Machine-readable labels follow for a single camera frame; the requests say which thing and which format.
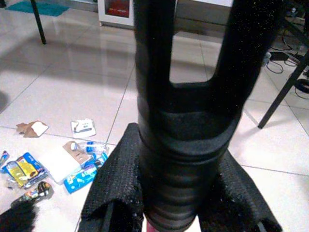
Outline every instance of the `black fabric cover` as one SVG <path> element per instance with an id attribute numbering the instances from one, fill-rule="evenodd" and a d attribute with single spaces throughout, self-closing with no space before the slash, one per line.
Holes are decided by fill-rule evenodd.
<path id="1" fill-rule="evenodd" d="M 110 202 L 116 203 L 113 214 L 120 216 L 113 217 L 109 231 L 141 231 L 139 139 L 138 125 L 129 124 L 91 186 L 82 211 L 80 232 L 99 232 Z M 258 223 L 262 223 L 267 232 L 281 231 L 254 182 L 228 151 L 198 217 L 203 232 L 253 232 L 259 231 Z"/>

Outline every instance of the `white tile floor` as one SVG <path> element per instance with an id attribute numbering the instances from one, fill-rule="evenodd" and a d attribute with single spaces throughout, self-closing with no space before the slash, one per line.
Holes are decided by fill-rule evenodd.
<path id="1" fill-rule="evenodd" d="M 127 124 L 137 121 L 133 31 L 99 27 L 96 13 L 74 9 L 41 19 L 47 45 L 40 42 L 32 14 L 0 9 L 0 150 L 7 149 L 12 158 L 26 151 L 39 157 L 71 140 L 70 121 L 84 117 L 96 124 L 91 139 L 113 149 Z M 220 47 L 215 38 L 175 35 L 171 81 L 210 79 Z M 265 128 L 256 127 L 293 71 L 283 66 L 281 75 L 261 70 L 229 149 L 284 231 L 307 232 L 309 100 L 292 89 Z M 17 123 L 36 119 L 50 126 L 41 138 L 15 133 Z M 52 185 L 55 195 L 40 203 L 34 231 L 74 231 L 89 186 L 69 195 L 63 186 Z M 1 213 L 17 195 L 0 192 Z M 199 231 L 197 220 L 188 231 Z"/>

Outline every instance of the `teal rug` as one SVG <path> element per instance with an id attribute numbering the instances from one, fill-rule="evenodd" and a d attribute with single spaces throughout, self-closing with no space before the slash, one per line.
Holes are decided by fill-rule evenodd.
<path id="1" fill-rule="evenodd" d="M 65 12 L 69 7 L 60 6 L 56 4 L 49 4 L 44 2 L 37 2 L 37 7 L 40 15 L 59 16 Z M 30 0 L 18 2 L 12 6 L 5 8 L 9 11 L 21 11 L 26 13 L 33 13 Z"/>

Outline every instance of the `white cabinet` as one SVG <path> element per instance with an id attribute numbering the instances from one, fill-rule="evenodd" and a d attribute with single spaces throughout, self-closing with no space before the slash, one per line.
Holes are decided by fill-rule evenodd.
<path id="1" fill-rule="evenodd" d="M 134 25 L 133 0 L 98 0 L 98 18 L 104 23 Z"/>

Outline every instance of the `plastic bottle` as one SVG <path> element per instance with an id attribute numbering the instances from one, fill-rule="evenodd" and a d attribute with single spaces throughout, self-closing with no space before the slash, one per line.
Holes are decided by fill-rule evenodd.
<path id="1" fill-rule="evenodd" d="M 71 150 L 78 150 L 80 152 L 86 152 L 93 155 L 96 154 L 97 157 L 101 156 L 103 153 L 108 154 L 108 147 L 104 143 L 98 142 L 82 142 L 82 143 L 72 143 Z"/>

